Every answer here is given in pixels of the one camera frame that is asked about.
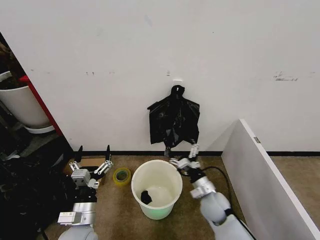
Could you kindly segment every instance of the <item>bucket rim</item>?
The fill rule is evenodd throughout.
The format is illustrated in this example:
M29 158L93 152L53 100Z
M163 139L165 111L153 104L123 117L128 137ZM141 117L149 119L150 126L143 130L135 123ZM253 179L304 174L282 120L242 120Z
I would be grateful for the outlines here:
M154 163L154 162L158 162L158 163L164 163L164 164L168 164L171 168L177 170L171 163L167 162L167 161L164 161L164 160L159 160L159 159L156 159L156 160L150 160L150 161L147 161L143 164L141 164L135 171L134 171L134 174L132 176L132 179L131 179L131 191L132 191L132 194L135 198L135 200L141 205L141 206L144 206L145 208L148 208L148 209L152 209L152 210L160 210L160 209L166 209L168 207L171 207L173 206L176 201L179 199L181 193L182 193L182 188L183 188L183 182L182 182L182 177L181 175L179 174L178 171L176 171L176 174L180 177L179 178L179 185L181 186L181 190L179 192L179 194L170 202L168 203L167 205L164 205L164 206L149 206L145 203L143 203L139 197L137 196L136 192L134 191L134 180L136 178L136 173L145 165L147 164L150 164L150 163Z

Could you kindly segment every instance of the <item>white board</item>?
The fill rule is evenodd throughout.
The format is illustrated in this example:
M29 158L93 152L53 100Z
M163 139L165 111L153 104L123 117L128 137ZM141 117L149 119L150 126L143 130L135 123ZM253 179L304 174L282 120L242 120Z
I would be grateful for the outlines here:
M247 225L259 240L315 240L320 232L265 149L240 119L223 151Z

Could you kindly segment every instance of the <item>white panel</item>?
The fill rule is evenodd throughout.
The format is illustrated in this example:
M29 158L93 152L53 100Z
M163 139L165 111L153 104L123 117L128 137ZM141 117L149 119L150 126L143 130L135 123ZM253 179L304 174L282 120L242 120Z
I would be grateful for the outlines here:
M182 78L200 104L202 151L222 151L238 118L268 151L320 151L319 9L319 0L2 0L0 31L75 150L163 150L150 146L147 107Z
M320 232L244 119L222 160L247 225L259 240L319 240Z

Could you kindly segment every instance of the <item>black cable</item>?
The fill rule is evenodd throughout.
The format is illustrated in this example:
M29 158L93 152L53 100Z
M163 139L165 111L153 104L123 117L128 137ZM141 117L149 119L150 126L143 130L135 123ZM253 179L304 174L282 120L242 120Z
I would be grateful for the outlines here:
M250 236L253 238L253 240L257 240L255 236L252 234L252 232L247 228L247 226L241 221L241 219L235 214L235 212L232 213L235 218L239 221L239 223L244 227L244 229L250 234Z
M236 215L233 207L232 207L232 194L231 194L231 188L230 188L230 183L228 181L227 175L224 173L224 171L222 171L220 168L218 168L217 166L208 166L204 169L202 169L202 171L205 171L207 169L217 169L220 173L222 173L222 175L224 176L224 179L226 181L226 185L228 187L228 195L229 195L229 201L230 201L230 208L232 211L232 214L234 215L234 217L239 221L239 223L244 227L244 229L250 234L250 236L253 238L253 240L257 240L255 238L255 236L251 233L251 231L247 228L247 226L240 220L240 218Z

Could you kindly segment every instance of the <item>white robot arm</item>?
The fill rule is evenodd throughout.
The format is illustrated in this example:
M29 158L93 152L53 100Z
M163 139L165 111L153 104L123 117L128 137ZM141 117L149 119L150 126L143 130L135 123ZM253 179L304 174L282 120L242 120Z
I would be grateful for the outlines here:
M248 227L234 214L228 199L216 192L214 184L200 169L200 163L195 161L199 145L192 145L188 158L170 159L178 171L186 177L194 189L190 192L194 199L201 199L201 213L210 224L217 240L255 240Z

